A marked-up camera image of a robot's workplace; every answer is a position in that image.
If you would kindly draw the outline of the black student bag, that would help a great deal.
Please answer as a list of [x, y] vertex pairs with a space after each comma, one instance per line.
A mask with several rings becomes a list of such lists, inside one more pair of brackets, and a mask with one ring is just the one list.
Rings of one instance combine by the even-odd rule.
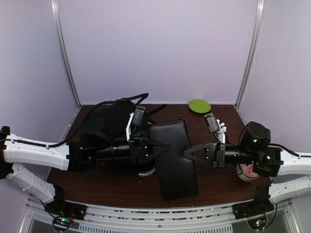
[[[102, 163], [103, 167], [111, 172], [130, 173], [139, 177], [148, 177], [156, 171], [156, 159], [142, 165], [133, 165], [129, 160], [98, 160], [96, 149], [106, 145], [113, 145], [121, 138], [126, 139], [125, 128], [129, 115], [137, 105], [141, 105], [149, 96], [148, 93], [121, 98], [117, 100], [102, 101], [95, 105], [85, 116], [79, 128], [80, 150], [84, 158], [90, 160], [94, 166]], [[140, 127], [135, 130], [134, 138], [151, 139], [149, 130], [155, 122], [149, 118], [146, 112]]]

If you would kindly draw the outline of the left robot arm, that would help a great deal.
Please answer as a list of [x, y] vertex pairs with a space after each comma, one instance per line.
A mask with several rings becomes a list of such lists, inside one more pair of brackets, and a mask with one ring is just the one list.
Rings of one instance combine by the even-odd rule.
[[11, 133], [10, 127], [3, 126], [0, 130], [0, 177], [36, 196], [43, 202], [47, 212], [83, 218], [84, 213], [79, 210], [84, 211], [84, 205], [67, 202], [61, 187], [38, 178], [23, 164], [49, 166], [69, 172], [91, 170], [97, 161], [119, 161], [143, 166], [169, 148], [168, 143], [150, 139], [144, 133], [91, 147], [86, 139], [80, 143], [57, 144], [22, 139]]

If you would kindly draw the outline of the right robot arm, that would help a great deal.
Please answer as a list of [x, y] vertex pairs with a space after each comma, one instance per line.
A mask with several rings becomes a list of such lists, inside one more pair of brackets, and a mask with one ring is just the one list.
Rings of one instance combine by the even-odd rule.
[[280, 201], [311, 192], [310, 153], [293, 152], [277, 144], [255, 151], [242, 145], [206, 143], [184, 151], [183, 155], [211, 168], [253, 164], [253, 171], [263, 177], [301, 175], [288, 182], [258, 186], [252, 200], [232, 206], [236, 219], [273, 211]]

